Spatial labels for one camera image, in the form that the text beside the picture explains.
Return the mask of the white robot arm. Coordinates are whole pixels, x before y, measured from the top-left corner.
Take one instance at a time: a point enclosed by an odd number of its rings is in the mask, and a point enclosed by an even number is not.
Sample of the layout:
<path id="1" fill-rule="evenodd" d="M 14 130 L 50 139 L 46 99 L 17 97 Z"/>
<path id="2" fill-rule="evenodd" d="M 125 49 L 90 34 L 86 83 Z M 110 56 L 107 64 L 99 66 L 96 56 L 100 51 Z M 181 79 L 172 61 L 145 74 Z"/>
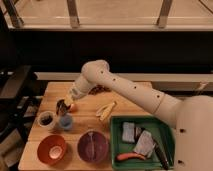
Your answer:
<path id="1" fill-rule="evenodd" d="M 106 86 L 176 130 L 174 171 L 213 171 L 213 97 L 179 100 L 109 71 L 105 60 L 82 66 L 65 104 L 86 96 L 97 84 Z"/>

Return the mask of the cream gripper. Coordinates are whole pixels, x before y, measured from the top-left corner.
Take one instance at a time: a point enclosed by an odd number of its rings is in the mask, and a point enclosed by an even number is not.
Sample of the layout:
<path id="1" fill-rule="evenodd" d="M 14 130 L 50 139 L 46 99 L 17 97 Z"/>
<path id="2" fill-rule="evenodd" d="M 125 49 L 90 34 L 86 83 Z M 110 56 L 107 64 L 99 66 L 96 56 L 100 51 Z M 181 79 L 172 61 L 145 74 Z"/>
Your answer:
<path id="1" fill-rule="evenodd" d="M 70 94 L 67 94 L 65 96 L 65 99 L 64 99 L 64 103 L 66 105 L 71 105 L 73 103 L 73 100 L 78 100 L 78 99 L 81 99 L 85 96 L 85 93 L 81 92 L 77 87 L 76 85 L 73 85 L 70 90 L 69 90 L 69 93 Z"/>

